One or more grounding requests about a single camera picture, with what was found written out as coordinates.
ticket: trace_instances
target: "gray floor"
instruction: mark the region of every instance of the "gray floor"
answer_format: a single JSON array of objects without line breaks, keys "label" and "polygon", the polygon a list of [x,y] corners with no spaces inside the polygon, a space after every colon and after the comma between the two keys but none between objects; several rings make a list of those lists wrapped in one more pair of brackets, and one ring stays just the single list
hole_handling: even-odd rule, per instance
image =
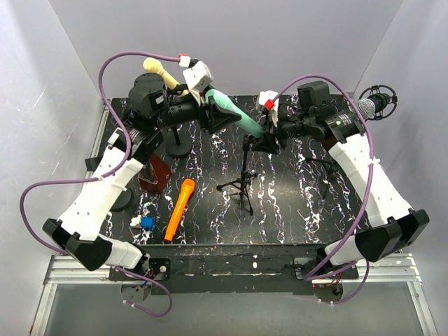
[{"label": "gray floor", "polygon": [[[178,294],[170,314],[153,318],[124,305],[120,285],[59,285],[45,334],[423,334],[406,283],[367,283],[353,300],[336,307],[313,299],[287,293]],[[143,305],[161,312],[167,299],[149,297]]]}]

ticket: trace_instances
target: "marble-patterned tabletop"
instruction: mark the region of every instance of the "marble-patterned tabletop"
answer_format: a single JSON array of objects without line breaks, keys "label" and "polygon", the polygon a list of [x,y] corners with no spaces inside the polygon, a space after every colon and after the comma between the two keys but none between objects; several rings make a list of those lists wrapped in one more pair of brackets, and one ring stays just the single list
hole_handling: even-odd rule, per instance
[{"label": "marble-patterned tabletop", "polygon": [[[339,109],[347,105],[342,96],[333,96]],[[260,119],[254,96],[233,97],[237,105],[255,119]],[[284,97],[289,102],[296,96]],[[123,112],[125,99],[113,99],[113,107]],[[116,126],[108,117],[101,140],[102,153]],[[289,139],[280,155],[249,152],[248,168],[258,172],[249,188],[254,210],[250,216],[247,200],[236,190],[217,191],[216,185],[236,179],[242,166],[244,131],[230,125],[216,134],[200,131],[196,122],[182,125],[180,134],[190,137],[193,149],[188,157],[172,159],[163,144],[157,154],[171,167],[172,177],[161,195],[148,194],[137,178],[129,186],[134,204],[120,212],[110,212],[101,233],[138,244],[162,243],[184,179],[196,182],[195,193],[178,227],[175,244],[303,244],[328,243],[342,237],[358,213],[360,201],[343,171],[328,176],[321,164],[305,158],[329,159],[319,143],[312,139]],[[327,183],[328,194],[321,194]],[[153,231],[130,227],[131,218],[141,214],[157,218]],[[364,219],[360,229],[368,228]]]}]

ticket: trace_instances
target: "black table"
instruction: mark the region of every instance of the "black table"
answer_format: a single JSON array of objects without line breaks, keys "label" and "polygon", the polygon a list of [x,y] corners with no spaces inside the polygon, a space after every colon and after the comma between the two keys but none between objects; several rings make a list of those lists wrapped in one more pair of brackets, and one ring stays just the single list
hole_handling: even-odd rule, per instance
[{"label": "black table", "polygon": [[[333,98],[337,108],[347,108],[342,96]],[[256,112],[256,97],[233,99],[256,120],[262,118]],[[282,97],[282,101],[288,102],[295,99],[296,96]],[[126,99],[113,99],[112,105],[121,114]],[[116,128],[110,119],[109,116],[100,153]],[[250,152],[248,169],[259,173],[249,190],[254,210],[250,216],[246,199],[231,197],[232,189],[216,189],[218,184],[240,174],[244,131],[230,125],[210,135],[202,133],[192,122],[182,125],[179,133],[192,139],[193,150],[188,157],[172,159],[164,152],[164,146],[158,148],[156,153],[173,173],[163,193],[151,195],[142,191],[137,177],[134,178],[129,183],[134,193],[133,205],[119,213],[109,213],[101,233],[134,242],[153,260],[167,263],[170,279],[163,280],[173,293],[293,291],[311,295],[311,284],[295,280],[284,266],[294,258],[315,258],[318,247],[340,239],[353,223],[360,202],[344,172],[328,175],[322,164],[306,162],[305,158],[330,159],[322,146],[311,139],[290,139],[280,155]],[[184,179],[196,182],[195,193],[173,244],[161,245]],[[328,194],[323,199],[327,183]],[[131,228],[131,218],[138,214],[156,217],[155,229]],[[360,229],[368,227],[364,219]],[[111,273],[111,279],[120,277],[117,272]]]},{"label": "black table", "polygon": [[[256,97],[234,97],[237,105],[255,119],[260,119]],[[295,96],[284,97],[288,101]],[[125,99],[113,99],[114,109],[122,113]],[[334,96],[339,109],[347,105],[342,96]],[[116,126],[108,117],[100,153]],[[157,154],[171,167],[173,176],[161,195],[149,195],[140,189],[137,178],[130,183],[135,204],[121,213],[109,213],[101,233],[107,237],[138,244],[162,243],[166,226],[179,196],[184,179],[196,182],[188,209],[178,227],[175,244],[307,244],[338,240],[353,223],[359,199],[343,171],[330,176],[319,163],[305,162],[306,157],[329,155],[312,139],[290,139],[280,155],[249,152],[248,168],[259,173],[250,187],[254,215],[247,200],[240,204],[238,195],[230,197],[231,188],[219,192],[216,185],[234,180],[242,165],[244,131],[235,125],[217,134],[200,131],[195,122],[182,125],[179,131],[193,140],[188,157],[172,159],[162,145]],[[321,194],[330,183],[328,195]],[[130,228],[131,218],[141,214],[154,216],[154,231]],[[367,220],[360,225],[368,228]]]}]

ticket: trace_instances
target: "blue object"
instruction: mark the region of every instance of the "blue object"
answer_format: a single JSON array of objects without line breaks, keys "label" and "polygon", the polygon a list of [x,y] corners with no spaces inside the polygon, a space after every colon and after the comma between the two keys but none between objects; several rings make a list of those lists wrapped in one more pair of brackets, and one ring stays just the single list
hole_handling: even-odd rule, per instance
[{"label": "blue object", "polygon": [[140,226],[143,229],[152,230],[155,226],[155,218],[154,217],[143,217],[141,219]]}]

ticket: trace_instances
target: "orange microphone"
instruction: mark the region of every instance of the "orange microphone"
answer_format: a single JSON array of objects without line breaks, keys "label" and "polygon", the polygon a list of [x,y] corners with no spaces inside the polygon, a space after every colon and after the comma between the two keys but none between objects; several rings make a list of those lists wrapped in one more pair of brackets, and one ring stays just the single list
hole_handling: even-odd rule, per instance
[{"label": "orange microphone", "polygon": [[179,198],[177,199],[177,203],[176,203],[176,206],[174,207],[173,215],[171,216],[171,219],[169,220],[169,224],[167,227],[167,231],[165,232],[164,240],[167,240],[168,242],[173,241],[173,237],[176,234],[177,227],[179,226],[179,223],[181,222],[183,210],[185,209],[185,205],[187,205],[188,199],[190,198],[194,189],[195,189],[195,182],[193,180],[190,180],[189,178],[187,178],[182,183],[181,194],[179,195]]}]

